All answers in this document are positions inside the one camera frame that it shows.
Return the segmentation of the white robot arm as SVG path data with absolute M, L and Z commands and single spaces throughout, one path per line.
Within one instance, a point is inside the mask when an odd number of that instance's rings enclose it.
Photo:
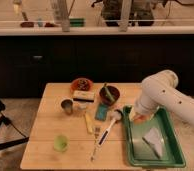
M 178 82 L 178 76 L 172 70 L 163 70 L 144 78 L 141 94 L 135 100 L 129 118 L 146 118 L 164 106 L 194 126 L 194 99 L 176 89 Z

